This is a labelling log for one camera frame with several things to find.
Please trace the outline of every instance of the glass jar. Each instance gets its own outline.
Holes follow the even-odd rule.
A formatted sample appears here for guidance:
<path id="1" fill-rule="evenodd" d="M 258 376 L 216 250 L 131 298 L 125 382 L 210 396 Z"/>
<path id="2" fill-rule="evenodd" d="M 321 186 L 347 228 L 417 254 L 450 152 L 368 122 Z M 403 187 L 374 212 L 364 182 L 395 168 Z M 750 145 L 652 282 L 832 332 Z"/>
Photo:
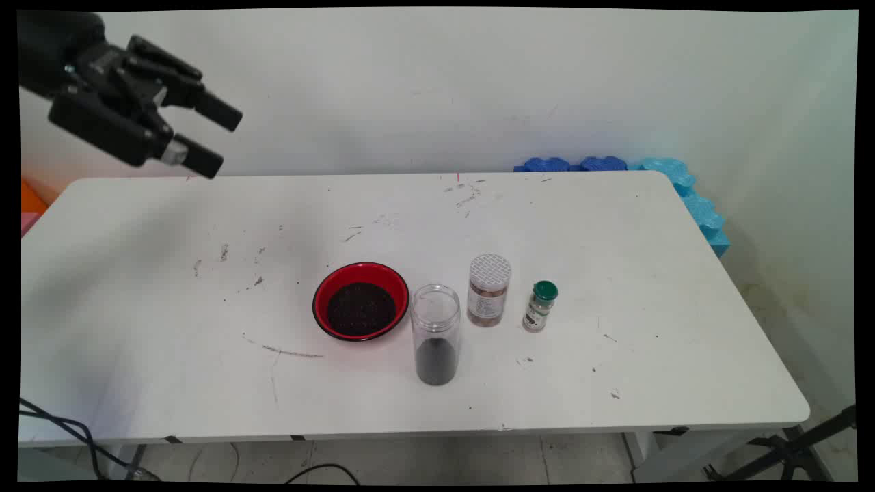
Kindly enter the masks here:
<path id="1" fill-rule="evenodd" d="M 474 258 L 468 273 L 468 319 L 479 327 L 497 325 L 504 314 L 508 284 L 508 260 L 494 253 Z"/>
<path id="2" fill-rule="evenodd" d="M 527 332 L 540 333 L 547 325 L 547 316 L 556 303 L 559 289 L 549 280 L 537 282 L 532 287 L 532 295 L 528 298 L 526 312 L 522 315 L 522 327 Z"/>
<path id="3" fill-rule="evenodd" d="M 427 384 L 450 382 L 459 365 L 459 296 L 446 285 L 426 285 L 413 294 L 411 311 L 416 374 Z"/>

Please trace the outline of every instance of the clear plastic jar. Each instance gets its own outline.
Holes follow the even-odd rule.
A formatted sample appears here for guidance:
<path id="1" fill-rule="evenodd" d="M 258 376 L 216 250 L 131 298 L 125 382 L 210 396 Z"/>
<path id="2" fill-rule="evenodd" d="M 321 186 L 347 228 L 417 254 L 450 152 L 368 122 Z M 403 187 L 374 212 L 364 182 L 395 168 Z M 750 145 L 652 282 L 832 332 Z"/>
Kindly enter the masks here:
<path id="1" fill-rule="evenodd" d="M 459 365 L 459 296 L 446 285 L 426 285 L 413 294 L 411 311 L 416 374 L 427 384 L 450 382 Z"/>
<path id="2" fill-rule="evenodd" d="M 479 327 L 499 324 L 510 284 L 510 262 L 494 253 L 480 255 L 471 261 L 468 279 L 468 319 Z"/>

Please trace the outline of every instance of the white jar lid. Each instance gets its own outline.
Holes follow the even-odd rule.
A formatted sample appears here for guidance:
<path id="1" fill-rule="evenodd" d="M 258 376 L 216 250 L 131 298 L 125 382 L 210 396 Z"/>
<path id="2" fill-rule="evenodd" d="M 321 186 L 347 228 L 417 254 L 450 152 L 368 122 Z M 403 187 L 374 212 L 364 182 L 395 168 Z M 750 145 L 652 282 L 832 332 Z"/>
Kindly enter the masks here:
<path id="1" fill-rule="evenodd" d="M 510 283 L 510 262 L 495 253 L 480 255 L 471 261 L 470 279 L 482 291 L 500 291 Z"/>

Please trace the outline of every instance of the orange object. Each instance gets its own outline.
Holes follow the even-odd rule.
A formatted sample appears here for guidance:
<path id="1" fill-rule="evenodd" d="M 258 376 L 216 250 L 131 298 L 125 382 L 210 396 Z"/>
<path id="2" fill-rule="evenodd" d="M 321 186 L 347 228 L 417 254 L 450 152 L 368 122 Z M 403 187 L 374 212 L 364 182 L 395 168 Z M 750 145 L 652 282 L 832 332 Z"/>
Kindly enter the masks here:
<path id="1" fill-rule="evenodd" d="M 27 186 L 25 179 L 21 179 L 21 213 L 35 212 L 43 214 L 48 206 L 42 201 L 36 193 L 33 192 L 30 186 Z"/>

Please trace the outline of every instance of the jar label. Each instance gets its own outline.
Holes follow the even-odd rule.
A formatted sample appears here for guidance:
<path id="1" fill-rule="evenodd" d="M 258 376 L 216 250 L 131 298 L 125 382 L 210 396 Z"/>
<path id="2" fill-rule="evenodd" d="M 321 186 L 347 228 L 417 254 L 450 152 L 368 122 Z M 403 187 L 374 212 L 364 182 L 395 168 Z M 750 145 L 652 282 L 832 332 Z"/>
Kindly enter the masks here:
<path id="1" fill-rule="evenodd" d="M 544 328 L 546 322 L 546 314 L 541 314 L 538 311 L 535 311 L 532 309 L 532 306 L 526 307 L 526 313 L 522 316 L 523 327 L 529 330 L 539 331 Z"/>
<path id="2" fill-rule="evenodd" d="M 474 289 L 468 288 L 468 310 L 480 318 L 495 318 L 501 316 L 504 311 L 504 298 L 507 294 L 501 294 L 493 298 L 483 297 Z"/>

